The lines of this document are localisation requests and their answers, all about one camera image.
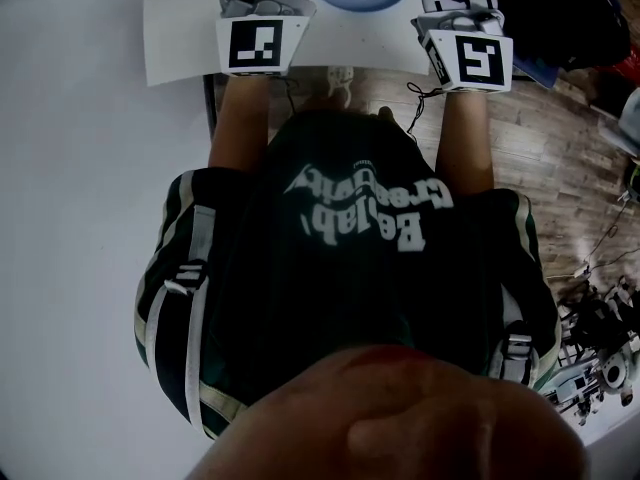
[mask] white plastic part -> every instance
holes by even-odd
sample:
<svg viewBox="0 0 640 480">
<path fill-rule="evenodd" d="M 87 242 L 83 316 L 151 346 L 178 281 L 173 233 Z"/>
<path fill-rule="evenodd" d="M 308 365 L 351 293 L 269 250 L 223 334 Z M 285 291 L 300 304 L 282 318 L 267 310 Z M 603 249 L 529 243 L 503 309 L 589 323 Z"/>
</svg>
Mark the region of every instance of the white plastic part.
<svg viewBox="0 0 640 480">
<path fill-rule="evenodd" d="M 511 90 L 513 40 L 509 37 L 429 30 L 422 46 L 445 91 Z"/>
<path fill-rule="evenodd" d="M 333 96 L 337 89 L 344 89 L 347 99 L 344 108 L 351 105 L 351 83 L 355 77 L 355 72 L 351 66 L 330 66 L 327 70 L 327 81 L 329 82 L 329 98 Z"/>
<path fill-rule="evenodd" d="M 307 16 L 222 18 L 216 22 L 220 69 L 227 75 L 286 75 L 309 26 Z"/>
</svg>

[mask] equipment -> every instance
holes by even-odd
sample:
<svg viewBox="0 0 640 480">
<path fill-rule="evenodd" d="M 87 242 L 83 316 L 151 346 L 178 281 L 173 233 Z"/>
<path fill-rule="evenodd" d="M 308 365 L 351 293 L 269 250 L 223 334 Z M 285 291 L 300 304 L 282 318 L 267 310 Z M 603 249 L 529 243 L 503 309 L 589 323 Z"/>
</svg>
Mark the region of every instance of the equipment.
<svg viewBox="0 0 640 480">
<path fill-rule="evenodd" d="M 511 90 L 513 41 L 498 0 L 422 0 L 412 21 L 444 91 Z"/>
<path fill-rule="evenodd" d="M 504 37 L 497 0 L 422 0 L 412 20 L 443 91 L 511 89 L 513 41 Z M 217 22 L 222 71 L 286 75 L 316 13 L 310 0 L 221 0 Z"/>
<path fill-rule="evenodd" d="M 602 364 L 602 376 L 612 389 L 619 389 L 627 378 L 627 365 L 621 352 L 609 356 Z"/>
<path fill-rule="evenodd" d="M 220 0 L 220 65 L 228 75 L 285 76 L 316 5 L 309 0 Z"/>
<path fill-rule="evenodd" d="M 629 28 L 616 0 L 500 2 L 509 18 L 505 31 L 515 41 L 517 57 L 530 61 L 534 70 L 525 71 L 534 77 L 540 73 L 538 60 L 546 66 L 542 71 L 570 71 L 610 66 L 630 54 Z"/>
<path fill-rule="evenodd" d="M 563 404 L 567 400 L 582 394 L 588 384 L 584 375 L 579 375 L 563 382 L 556 388 L 557 403 Z"/>
</svg>

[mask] person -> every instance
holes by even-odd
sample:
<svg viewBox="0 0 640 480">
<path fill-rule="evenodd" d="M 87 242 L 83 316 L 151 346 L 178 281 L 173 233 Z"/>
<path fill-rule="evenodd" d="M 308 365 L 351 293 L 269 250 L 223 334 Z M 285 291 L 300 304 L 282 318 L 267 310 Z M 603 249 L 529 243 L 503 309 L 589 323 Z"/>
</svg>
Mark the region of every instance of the person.
<svg viewBox="0 0 640 480">
<path fill-rule="evenodd" d="M 434 172 L 389 109 L 315 101 L 268 144 L 269 83 L 229 80 L 136 299 L 142 359 L 217 438 L 192 478 L 582 478 L 530 389 L 560 325 L 486 96 L 447 96 Z"/>
</svg>

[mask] white backdrop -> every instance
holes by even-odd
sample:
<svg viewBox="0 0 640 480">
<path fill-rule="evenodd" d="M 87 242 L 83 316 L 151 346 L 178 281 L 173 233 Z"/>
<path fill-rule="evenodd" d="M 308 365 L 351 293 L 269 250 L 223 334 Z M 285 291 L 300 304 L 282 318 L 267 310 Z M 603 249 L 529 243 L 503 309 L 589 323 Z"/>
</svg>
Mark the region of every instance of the white backdrop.
<svg viewBox="0 0 640 480">
<path fill-rule="evenodd" d="M 178 479 L 201 440 L 133 336 L 164 195 L 206 164 L 199 79 L 146 87 L 142 0 L 0 0 L 0 469 Z"/>
</svg>

